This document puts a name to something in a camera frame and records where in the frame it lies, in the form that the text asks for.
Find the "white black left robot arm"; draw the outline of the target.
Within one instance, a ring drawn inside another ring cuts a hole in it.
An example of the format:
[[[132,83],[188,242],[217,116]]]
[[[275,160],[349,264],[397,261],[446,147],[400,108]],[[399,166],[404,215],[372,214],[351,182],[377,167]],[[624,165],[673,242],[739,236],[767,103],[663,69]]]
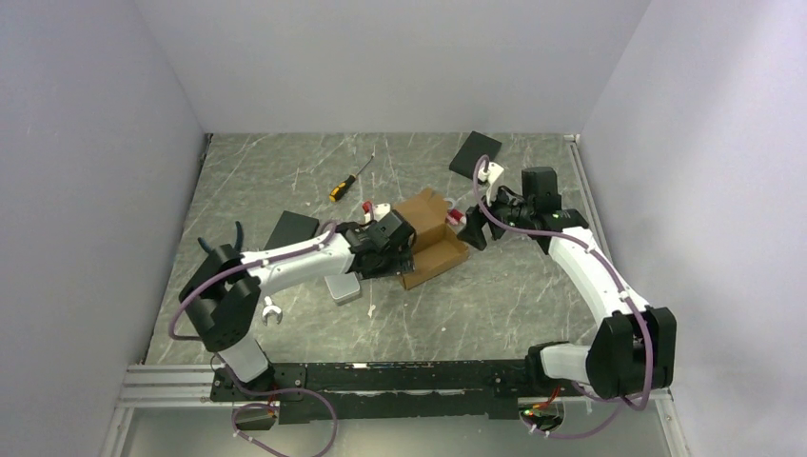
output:
[[[250,329],[257,307],[283,318],[274,294],[328,276],[359,279],[413,271],[416,230],[396,210],[366,223],[329,222],[308,240],[262,251],[239,251],[230,244],[208,253],[179,294],[185,315],[201,342],[230,368],[238,388],[259,400],[273,387],[273,367]]]

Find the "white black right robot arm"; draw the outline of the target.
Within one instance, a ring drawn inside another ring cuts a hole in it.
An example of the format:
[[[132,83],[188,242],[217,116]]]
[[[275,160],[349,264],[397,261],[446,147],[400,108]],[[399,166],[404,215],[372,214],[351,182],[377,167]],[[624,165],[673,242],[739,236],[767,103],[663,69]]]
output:
[[[630,287],[581,213],[562,208],[553,169],[523,169],[521,193],[498,185],[502,173],[487,157],[478,161],[471,173],[477,203],[465,214],[460,239],[478,250],[507,232],[536,241],[572,281],[597,327],[588,346],[552,342],[531,347],[525,357],[526,386],[546,395],[567,381],[589,387],[603,402],[645,408],[653,390],[673,381],[673,312],[651,306]]]

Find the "brown cardboard box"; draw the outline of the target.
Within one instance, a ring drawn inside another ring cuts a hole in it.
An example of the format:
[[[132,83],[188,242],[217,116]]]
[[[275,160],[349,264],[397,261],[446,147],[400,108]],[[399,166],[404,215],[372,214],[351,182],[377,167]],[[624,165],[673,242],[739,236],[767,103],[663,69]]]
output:
[[[400,279],[411,290],[469,258],[468,247],[446,222],[448,203],[432,188],[425,188],[393,207],[415,229],[412,245],[414,269]]]

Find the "red white small bottle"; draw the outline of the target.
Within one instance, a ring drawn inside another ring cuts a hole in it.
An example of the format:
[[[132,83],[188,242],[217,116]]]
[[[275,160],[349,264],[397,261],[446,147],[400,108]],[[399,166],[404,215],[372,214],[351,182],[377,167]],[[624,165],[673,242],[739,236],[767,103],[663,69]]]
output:
[[[465,216],[462,214],[460,216],[456,216],[453,213],[448,213],[445,221],[451,226],[460,226],[465,224]]]

